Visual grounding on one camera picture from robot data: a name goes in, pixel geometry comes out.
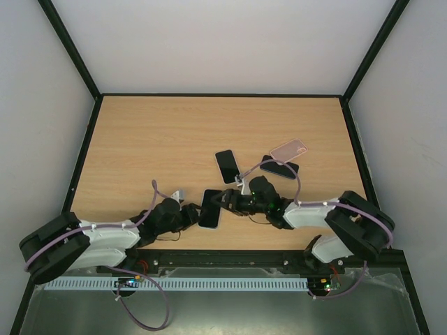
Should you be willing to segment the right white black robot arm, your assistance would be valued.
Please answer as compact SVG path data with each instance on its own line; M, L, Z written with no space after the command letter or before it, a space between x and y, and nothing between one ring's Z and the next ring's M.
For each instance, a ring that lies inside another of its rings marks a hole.
M330 234L316 235L303 251L305 267L315 274L331 262L351 256L375 262L393 243L393 220L354 191L328 201L302 202L280 196L260 176L237 189L219 191L211 203L237 216L265 214L277 229L329 229Z

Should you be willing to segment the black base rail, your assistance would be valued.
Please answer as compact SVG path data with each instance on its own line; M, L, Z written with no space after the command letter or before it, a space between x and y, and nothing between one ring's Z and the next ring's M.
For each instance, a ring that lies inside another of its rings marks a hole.
M133 271L147 265L148 274L156 274L163 268L178 267L223 267L223 268L274 268L286 274L323 275L344 274L341 261L320 265L312 269L306 263L307 254L301 250L292 251L211 251L211 250L147 250L139 249L119 265Z

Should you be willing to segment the blue phone black screen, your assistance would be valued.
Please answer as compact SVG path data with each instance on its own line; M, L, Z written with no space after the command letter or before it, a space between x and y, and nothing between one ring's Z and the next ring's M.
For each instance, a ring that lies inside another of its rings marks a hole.
M295 163L287 163L285 165L280 165L271 161L272 157L268 155L263 156L263 164L260 165L260 169L265 172L275 174L280 177L287 179L295 179L295 175L298 173L299 165Z

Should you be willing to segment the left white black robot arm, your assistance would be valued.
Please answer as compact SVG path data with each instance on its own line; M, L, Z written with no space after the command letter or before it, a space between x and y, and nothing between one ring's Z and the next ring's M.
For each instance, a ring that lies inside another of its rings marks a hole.
M19 244L25 271L36 285L67 271L86 267L116 267L132 249L142 248L168 232L199 223L207 213L197 204L166 198L140 215L115 223L80 220L65 212L27 235Z

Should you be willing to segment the pink translucent phone case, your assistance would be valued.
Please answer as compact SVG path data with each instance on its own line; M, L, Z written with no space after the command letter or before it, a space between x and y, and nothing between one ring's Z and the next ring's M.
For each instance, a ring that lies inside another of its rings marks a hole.
M288 163L305 154L307 146L299 139L290 140L270 151L270 156L280 163Z

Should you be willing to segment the black metal enclosure frame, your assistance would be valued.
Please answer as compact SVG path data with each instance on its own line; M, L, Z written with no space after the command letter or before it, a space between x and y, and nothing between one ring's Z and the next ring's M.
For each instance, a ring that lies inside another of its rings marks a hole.
M89 148L91 137L94 132L94 127L96 125L96 120L98 119L99 115L99 108L101 106L101 103L103 101L104 96L198 96L198 97L254 97L256 94L180 94L180 93L132 93L132 94L124 94L124 93L117 93L117 94L102 94L100 93L98 87L96 86L93 77L91 76L90 72L88 71L84 61L82 60L82 57L80 53L78 52L78 49L75 46L75 43L73 42L72 38L70 37L69 32L67 31L59 13L57 12L57 9L54 7L54 4L52 1L38 1L40 7L42 8L43 12L47 16L48 21L52 25L52 28L54 29L55 33L58 35L59 40L61 41L62 45L66 49L69 57L71 58L71 61L73 62L74 66L78 70L82 80L84 81L84 84L88 88L90 94L92 95L94 99L94 108L91 112L91 117L89 119L89 123L87 126L87 130L82 142L82 146L80 148L80 153L78 155L78 159L76 161L75 169L73 172L73 176L71 177L70 186L68 187L68 191L66 194L66 199L64 200L64 205L62 209L68 209L69 205L72 204L74 194L76 187L79 182L80 173L82 171L85 158L87 157L87 150ZM372 44L370 45L367 53L365 54L362 62L360 63L355 75L353 76L353 79L348 85L348 88L344 92L343 95L324 95L324 94L257 94L257 96L262 98L338 98L340 105L342 107L342 112L344 115L344 120L346 123L347 131L349 134L349 138L351 141L351 145L353 148L353 153L356 158L356 163L358 166L358 170L360 173L360 178L362 180L362 185L364 190L366 191L366 196L369 201L372 201L373 204L379 205L376 192L374 190L374 186L372 183L372 178L370 175L370 170L367 166L366 162L366 156L364 153L364 149L361 148L360 145L360 138L358 130L356 129L356 126L354 124L353 116L351 113L351 109L349 107L349 102L353 98L354 93L360 86L360 83L366 76L370 66L373 64L373 61L377 57L378 53L380 52L381 48L383 47L384 43L388 39L391 31L393 30L394 26L397 24L399 18L404 13L407 5L410 3L410 1L395 1L393 4L393 7L390 9L390 12L387 14L386 19L384 20L383 24L381 25L381 28L379 29L379 32L377 33L376 37L374 38ZM430 334L429 328L427 326L427 322L425 319L425 316L423 314L422 307L420 305L418 295L416 292L415 285L413 283L413 279L411 277L411 273L409 272L409 269L407 271L408 273L404 272L404 284L407 289L409 289L409 298L411 302L411 307L413 309L413 312L415 313L416 322L419 326L419 330L422 331L422 334ZM31 279L28 281L27 286L25 288L22 301L20 302L20 306L18 308L17 314L15 316L13 326L11 328L10 334L20 334L20 331L23 329L23 323L25 319L25 314L29 308L29 303L31 301L32 293L34 292L34 285L31 283Z

